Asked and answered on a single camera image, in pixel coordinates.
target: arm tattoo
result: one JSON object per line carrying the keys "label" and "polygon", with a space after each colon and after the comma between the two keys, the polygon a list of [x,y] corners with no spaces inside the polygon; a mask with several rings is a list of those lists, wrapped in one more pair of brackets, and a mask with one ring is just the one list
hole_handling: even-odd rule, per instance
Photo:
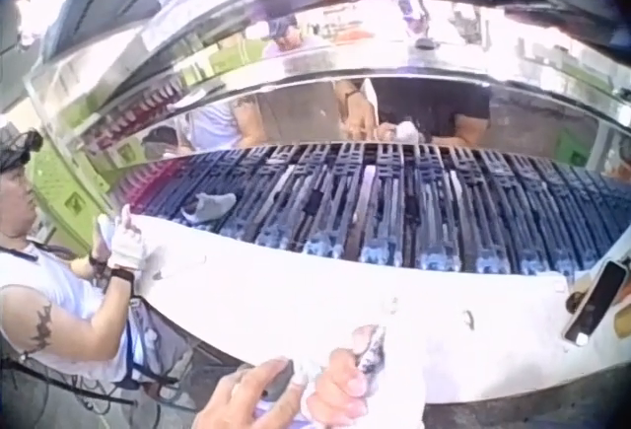
{"label": "arm tattoo", "polygon": [[256,97],[255,96],[243,96],[238,99],[234,99],[232,102],[232,108],[243,107],[247,105],[255,105]]}
{"label": "arm tattoo", "polygon": [[50,330],[50,324],[52,322],[50,317],[51,313],[51,303],[48,303],[41,309],[41,311],[37,312],[37,326],[35,327],[37,334],[31,338],[34,343],[34,347],[28,353],[40,352],[50,345],[50,336],[52,334]]}

